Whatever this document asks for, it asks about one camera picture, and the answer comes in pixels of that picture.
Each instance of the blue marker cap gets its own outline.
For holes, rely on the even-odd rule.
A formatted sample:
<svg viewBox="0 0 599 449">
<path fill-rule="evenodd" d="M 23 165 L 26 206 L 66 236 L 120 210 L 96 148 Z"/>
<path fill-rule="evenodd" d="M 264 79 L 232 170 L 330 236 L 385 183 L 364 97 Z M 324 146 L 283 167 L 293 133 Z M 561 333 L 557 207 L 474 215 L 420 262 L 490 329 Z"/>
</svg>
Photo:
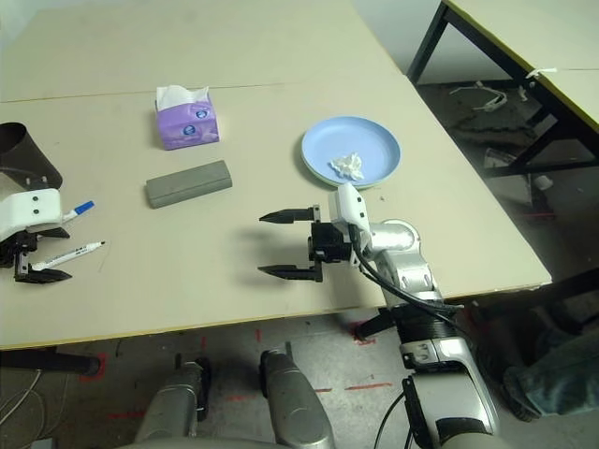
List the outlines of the blue marker cap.
<svg viewBox="0 0 599 449">
<path fill-rule="evenodd" d="M 88 201 L 87 203 L 81 204 L 80 206 L 77 206 L 74 211 L 78 214 L 81 215 L 82 213 L 84 213 L 86 210 L 91 209 L 94 206 L 94 201 Z"/>
</svg>

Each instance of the purple tissue box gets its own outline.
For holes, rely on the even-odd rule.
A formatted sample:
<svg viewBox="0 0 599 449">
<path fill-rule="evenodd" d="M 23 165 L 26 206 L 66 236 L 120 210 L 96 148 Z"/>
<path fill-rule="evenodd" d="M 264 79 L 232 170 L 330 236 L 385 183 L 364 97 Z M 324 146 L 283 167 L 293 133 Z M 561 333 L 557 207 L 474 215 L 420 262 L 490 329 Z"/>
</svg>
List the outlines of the purple tissue box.
<svg viewBox="0 0 599 449">
<path fill-rule="evenodd" d="M 165 150 L 218 142 L 216 114 L 208 92 L 201 100 L 156 112 L 158 133 Z"/>
</svg>

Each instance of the black metal frame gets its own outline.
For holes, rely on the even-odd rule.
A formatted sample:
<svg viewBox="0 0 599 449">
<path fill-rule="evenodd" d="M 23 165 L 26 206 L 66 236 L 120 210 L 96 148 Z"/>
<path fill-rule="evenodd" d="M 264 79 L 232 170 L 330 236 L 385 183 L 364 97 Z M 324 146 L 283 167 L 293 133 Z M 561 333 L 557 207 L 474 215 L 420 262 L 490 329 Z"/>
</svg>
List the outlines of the black metal frame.
<svg viewBox="0 0 599 449">
<path fill-rule="evenodd" d="M 56 353 L 56 347 L 44 350 L 19 349 L 0 351 L 0 367 L 42 369 L 44 371 L 75 372 L 82 376 L 95 376 L 101 362 L 97 357 Z"/>
<path fill-rule="evenodd" d="M 550 306 L 569 297 L 577 297 L 598 290 L 599 268 L 594 268 L 534 290 L 462 297 L 460 302 L 470 303 L 471 305 L 475 303 L 477 316 L 488 321 L 513 312 L 539 306 Z M 393 316 L 387 308 L 381 308 L 378 312 L 378 315 L 354 329 L 356 338 L 366 340 L 374 334 L 395 326 Z"/>
<path fill-rule="evenodd" d="M 508 167 L 484 168 L 479 170 L 481 176 L 485 178 L 500 177 L 599 166 L 599 135 L 597 132 L 542 83 L 533 79 L 526 79 L 529 72 L 527 68 L 522 67 L 510 55 L 491 42 L 488 37 L 443 2 L 437 8 L 429 29 L 416 52 L 414 61 L 412 61 L 410 68 L 408 68 L 407 77 L 413 84 L 417 84 L 420 79 L 448 23 L 460 31 L 480 50 L 485 52 L 495 64 L 543 105 L 542 110 L 534 114 L 530 120 L 538 123 L 542 118 L 550 114 L 558 121 L 556 125 L 540 136 L 529 149 L 525 150 Z M 590 161 L 529 166 L 531 160 L 543 151 L 549 143 L 553 140 L 565 138 L 576 138 L 579 140 L 592 153 L 594 158 Z"/>
</svg>

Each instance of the jeans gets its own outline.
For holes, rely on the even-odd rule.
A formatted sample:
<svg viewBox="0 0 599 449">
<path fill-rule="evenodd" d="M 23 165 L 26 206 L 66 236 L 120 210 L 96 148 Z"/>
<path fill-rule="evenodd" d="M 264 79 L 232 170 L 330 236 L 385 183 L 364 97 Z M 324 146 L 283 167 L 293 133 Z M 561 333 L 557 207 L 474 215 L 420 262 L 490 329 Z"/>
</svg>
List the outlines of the jeans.
<svg viewBox="0 0 599 449">
<path fill-rule="evenodd" d="M 599 408 L 599 329 L 578 337 L 551 330 L 537 343 L 545 354 L 504 374 L 509 395 L 538 416 Z"/>
</svg>

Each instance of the marker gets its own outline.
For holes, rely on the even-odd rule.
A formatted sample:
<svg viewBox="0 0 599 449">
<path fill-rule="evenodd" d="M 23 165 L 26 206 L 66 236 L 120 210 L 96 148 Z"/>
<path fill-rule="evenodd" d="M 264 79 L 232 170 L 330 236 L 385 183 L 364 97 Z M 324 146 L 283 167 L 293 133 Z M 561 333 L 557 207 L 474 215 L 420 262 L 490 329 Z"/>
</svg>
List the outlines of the marker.
<svg viewBox="0 0 599 449">
<path fill-rule="evenodd" d="M 56 255 L 55 257 L 51 257 L 50 259 L 45 260 L 43 262 L 32 264 L 31 268 L 35 271 L 41 271 L 42 269 L 56 267 L 57 265 L 63 264 L 68 260 L 75 259 L 77 257 L 81 257 L 82 255 L 91 253 L 92 251 L 97 250 L 104 243 L 106 243 L 106 241 L 88 243 L 87 245 L 80 246 L 79 248 L 76 248 L 73 251 L 69 251 L 68 253 Z"/>
<path fill-rule="evenodd" d="M 91 209 L 94 206 L 94 201 L 88 201 L 87 203 L 81 204 L 77 206 L 75 209 L 70 210 L 65 215 L 63 215 L 63 223 L 70 222 L 72 219 L 78 217 L 86 210 Z"/>
</svg>

